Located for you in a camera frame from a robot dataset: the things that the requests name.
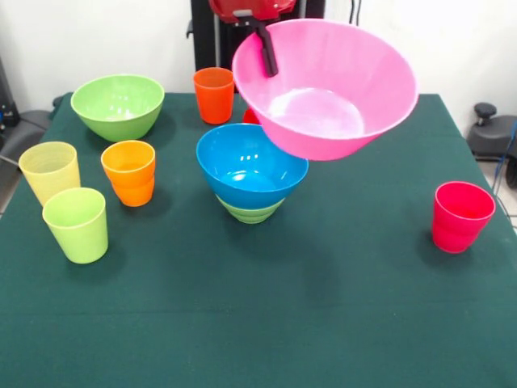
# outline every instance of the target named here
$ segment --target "black machine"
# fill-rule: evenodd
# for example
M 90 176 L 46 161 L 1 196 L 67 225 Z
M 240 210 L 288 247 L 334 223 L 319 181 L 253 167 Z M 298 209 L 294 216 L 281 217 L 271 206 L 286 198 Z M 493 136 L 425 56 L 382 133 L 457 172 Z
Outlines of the black machine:
M 517 116 L 497 114 L 491 103 L 474 106 L 477 122 L 467 135 L 467 143 L 478 161 L 501 161 L 508 159 L 506 184 L 517 188 Z
M 18 159 L 26 149 L 40 142 L 51 123 L 49 114 L 46 111 L 18 112 L 0 61 L 0 214 L 21 176 Z
M 194 36 L 196 70 L 213 66 L 231 69 L 237 47 L 249 34 L 257 32 L 266 48 L 267 36 L 261 36 L 265 24 L 322 19 L 325 0 L 191 0 L 191 9 L 187 37 Z M 273 62 L 271 57 L 272 53 L 264 53 L 266 65 Z

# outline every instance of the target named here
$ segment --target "light green bowl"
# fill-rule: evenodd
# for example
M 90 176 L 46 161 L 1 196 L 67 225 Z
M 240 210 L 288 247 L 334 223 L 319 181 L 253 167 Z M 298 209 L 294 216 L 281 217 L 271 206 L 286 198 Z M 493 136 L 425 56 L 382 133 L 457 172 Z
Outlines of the light green bowl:
M 216 197 L 232 216 L 245 224 L 259 224 L 262 221 L 266 221 L 279 208 L 282 202 L 284 202 L 284 200 L 281 200 L 276 204 L 263 209 L 240 209 L 235 208 L 232 205 L 228 205 L 219 198 L 219 196 Z
M 79 87 L 72 95 L 72 109 L 108 141 L 136 140 L 153 126 L 164 98 L 162 85 L 151 78 L 108 75 Z

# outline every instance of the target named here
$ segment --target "cup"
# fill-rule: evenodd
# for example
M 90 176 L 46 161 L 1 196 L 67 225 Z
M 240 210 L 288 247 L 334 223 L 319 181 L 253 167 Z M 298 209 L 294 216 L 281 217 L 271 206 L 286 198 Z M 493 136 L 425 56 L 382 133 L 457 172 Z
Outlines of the cup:
M 208 67 L 194 74 L 195 97 L 201 119 L 223 124 L 233 110 L 233 73 L 221 67 Z
M 34 145 L 19 158 L 19 168 L 42 206 L 67 188 L 80 188 L 78 153 L 62 141 Z
M 461 253 L 477 239 L 495 213 L 494 198 L 467 182 L 447 182 L 436 189 L 433 241 L 442 251 Z
M 246 124 L 260 124 L 259 119 L 251 109 L 246 109 L 242 117 L 242 122 Z
M 139 140 L 127 140 L 107 147 L 100 157 L 115 194 L 126 206 L 142 206 L 153 197 L 156 153 Z
M 69 188 L 57 193 L 45 203 L 43 219 L 73 263 L 93 263 L 106 253 L 106 201 L 97 190 Z

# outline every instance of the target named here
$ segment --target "light green cup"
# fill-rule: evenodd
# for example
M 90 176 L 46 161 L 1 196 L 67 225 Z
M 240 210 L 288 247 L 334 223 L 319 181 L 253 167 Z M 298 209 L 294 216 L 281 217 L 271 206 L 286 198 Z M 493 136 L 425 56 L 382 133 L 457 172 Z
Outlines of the light green cup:
M 43 219 L 70 261 L 93 263 L 106 253 L 106 201 L 97 190 L 59 192 L 43 207 Z

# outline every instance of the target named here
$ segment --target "pink bowl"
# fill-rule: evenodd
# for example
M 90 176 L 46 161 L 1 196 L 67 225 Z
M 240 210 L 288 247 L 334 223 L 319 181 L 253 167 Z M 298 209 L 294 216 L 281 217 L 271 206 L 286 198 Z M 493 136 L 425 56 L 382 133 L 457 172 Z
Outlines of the pink bowl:
M 322 19 L 267 29 L 279 73 L 266 76 L 262 44 L 253 34 L 233 57 L 233 76 L 266 134 L 284 151 L 311 160 L 343 158 L 413 111 L 413 70 L 382 39 Z

